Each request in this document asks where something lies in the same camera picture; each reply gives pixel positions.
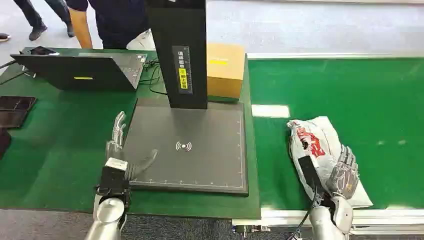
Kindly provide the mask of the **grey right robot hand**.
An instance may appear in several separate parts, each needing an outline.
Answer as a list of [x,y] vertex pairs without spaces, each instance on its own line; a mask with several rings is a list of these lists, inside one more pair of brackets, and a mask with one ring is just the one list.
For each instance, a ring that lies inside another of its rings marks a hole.
[[349,146],[341,145],[340,155],[331,175],[325,182],[329,194],[349,200],[355,194],[359,183],[359,170],[356,156]]

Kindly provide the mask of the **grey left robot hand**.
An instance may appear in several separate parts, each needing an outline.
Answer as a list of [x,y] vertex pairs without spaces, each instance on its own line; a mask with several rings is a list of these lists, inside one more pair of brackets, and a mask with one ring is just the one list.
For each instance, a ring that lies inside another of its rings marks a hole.
[[126,127],[125,118],[126,114],[124,111],[120,111],[115,117],[111,140],[106,143],[105,147],[105,166],[114,167],[118,170],[125,170],[125,179],[128,181],[135,181],[141,176],[142,172],[153,164],[159,151],[157,149],[153,149],[148,156],[141,160],[128,162],[125,159],[123,148],[124,128]]

